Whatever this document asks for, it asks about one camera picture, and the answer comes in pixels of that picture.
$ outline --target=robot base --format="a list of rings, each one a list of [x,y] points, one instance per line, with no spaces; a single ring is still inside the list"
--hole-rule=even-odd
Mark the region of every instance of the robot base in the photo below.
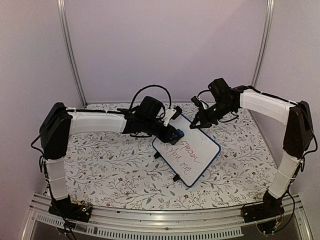
[[[74,209],[78,207],[78,204],[76,203],[71,203],[71,206],[70,208]],[[57,209],[52,205],[50,205],[49,207],[49,211],[48,211],[50,214],[52,215],[56,215],[56,216],[59,216],[59,217],[62,217],[60,215],[60,213],[57,211]],[[89,222],[89,219],[91,217],[91,212],[92,212],[92,209],[88,209],[86,212],[83,212],[83,211],[79,211],[77,213],[73,213],[73,214],[65,214],[63,215],[66,219],[70,219],[70,220],[76,220],[76,221],[80,221],[80,222],[85,222],[85,223],[88,223]]]
[[[285,210],[282,204],[279,204],[272,211],[268,212],[265,211],[263,203],[244,206],[241,209],[241,215],[243,216],[245,223],[251,223],[263,219],[273,218],[284,213]]]

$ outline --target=blue whiteboard frame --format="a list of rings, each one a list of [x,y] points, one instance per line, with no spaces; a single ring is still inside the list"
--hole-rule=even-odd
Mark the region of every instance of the blue whiteboard frame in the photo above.
[[[181,113],[181,116],[184,117],[189,123],[192,123],[189,118],[187,118],[185,115],[183,115]],[[206,166],[206,168],[201,172],[201,174],[197,177],[197,179],[191,184],[191,185],[187,185],[185,183],[185,181],[183,181],[181,178],[180,180],[184,183],[184,185],[186,185],[188,188],[191,188],[193,185],[195,185],[195,183],[199,180],[199,178],[204,174],[204,172],[210,167],[210,165],[213,163],[213,161],[218,157],[218,155],[220,154],[221,152],[221,146],[215,141],[213,140],[208,134],[206,134],[204,131],[202,131],[201,129],[199,129],[205,136],[207,136],[212,142],[214,142],[218,147],[219,147],[219,151],[217,152],[217,154],[213,157],[213,159],[209,162],[208,166]],[[155,138],[153,141],[152,141],[152,147],[158,152],[158,150],[155,148],[155,145],[154,145],[154,142],[157,138]],[[171,167],[171,165],[165,160],[164,157],[161,156],[161,158],[166,162],[166,164],[168,164],[168,166],[172,169],[172,171],[176,173],[176,171]]]

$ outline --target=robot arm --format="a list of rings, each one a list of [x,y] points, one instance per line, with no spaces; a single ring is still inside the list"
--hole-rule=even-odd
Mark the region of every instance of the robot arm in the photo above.
[[[230,88],[223,78],[214,80],[208,86],[215,104],[206,108],[196,96],[191,100],[198,112],[190,125],[194,128],[209,128],[218,120],[239,108],[269,116],[286,126],[283,140],[282,161],[269,189],[263,196],[263,203],[244,208],[245,221],[252,222],[283,213],[282,198],[295,180],[301,159],[313,139],[313,126],[307,102],[289,102],[280,97],[260,92],[251,86]]]
[[[52,198],[49,212],[83,222],[90,218],[89,207],[71,203],[68,194],[64,159],[71,135],[85,132],[145,133],[164,143],[175,144],[184,134],[170,125],[169,120],[177,118],[182,110],[171,108],[164,117],[157,117],[161,109],[165,109],[163,103],[150,96],[146,96],[139,106],[117,111],[66,108],[63,103],[56,103],[40,127],[44,174]]]

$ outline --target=small whiteboard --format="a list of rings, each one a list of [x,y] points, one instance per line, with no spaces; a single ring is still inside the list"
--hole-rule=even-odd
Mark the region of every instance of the small whiteboard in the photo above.
[[[190,120],[180,115],[169,122],[184,133],[175,145],[156,138],[152,145],[188,187],[192,187],[219,155],[221,147],[199,129],[190,129]]]

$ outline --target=floral tablecloth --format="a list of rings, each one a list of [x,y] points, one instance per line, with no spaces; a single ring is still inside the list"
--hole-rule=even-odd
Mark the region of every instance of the floral tablecloth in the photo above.
[[[193,104],[176,105],[194,118]],[[91,104],[87,108],[128,106]],[[112,132],[73,135],[64,163],[69,194],[74,201],[96,206],[143,210],[209,209],[260,201],[277,167],[250,113],[240,109],[238,119],[204,131],[221,146],[221,153],[191,188],[173,182],[170,167],[162,158],[154,159],[153,137]]]

